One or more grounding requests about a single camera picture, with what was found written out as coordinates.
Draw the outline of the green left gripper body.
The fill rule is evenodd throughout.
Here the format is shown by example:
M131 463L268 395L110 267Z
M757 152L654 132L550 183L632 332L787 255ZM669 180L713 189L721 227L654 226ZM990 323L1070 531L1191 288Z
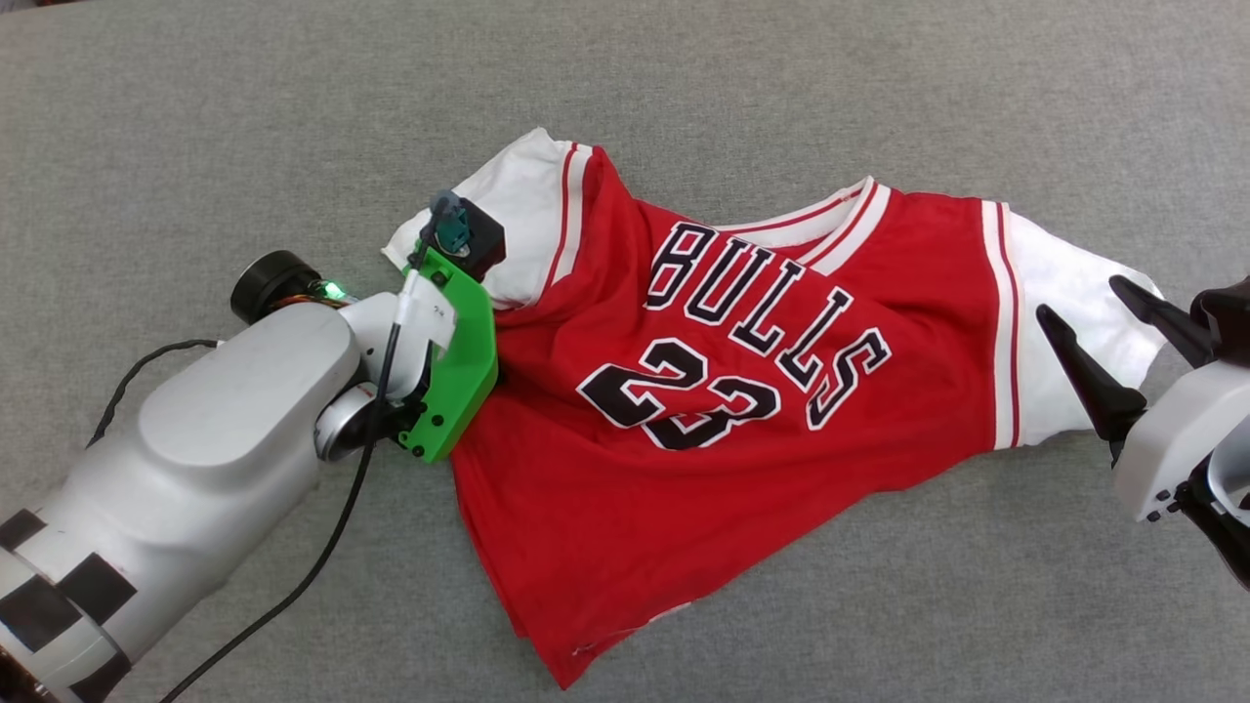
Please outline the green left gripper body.
M418 274L408 274L398 352L415 352L420 399L398 442L416 458L449 458L498 380L494 306L482 285L435 246L428 246Z

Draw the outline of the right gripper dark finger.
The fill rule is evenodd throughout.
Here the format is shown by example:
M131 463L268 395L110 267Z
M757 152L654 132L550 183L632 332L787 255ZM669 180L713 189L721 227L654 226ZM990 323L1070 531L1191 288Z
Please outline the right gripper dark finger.
M1122 387L1079 344L1076 331L1051 306L1038 306L1036 319L1062 373L1071 383L1091 427L1105 442L1124 442L1148 409L1146 397Z
M1174 306L1129 276L1111 276L1110 288L1132 316L1155 328L1192 368L1205 367L1216 359L1211 331L1192 320L1190 311Z

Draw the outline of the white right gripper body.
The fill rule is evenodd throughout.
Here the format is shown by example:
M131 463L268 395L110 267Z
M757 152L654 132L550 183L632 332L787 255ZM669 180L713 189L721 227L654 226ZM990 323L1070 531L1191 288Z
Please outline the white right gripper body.
M1188 480L1248 412L1249 370L1224 362L1188 372L1159 397L1128 432L1112 467L1112 492L1132 520L1161 512L1159 493Z

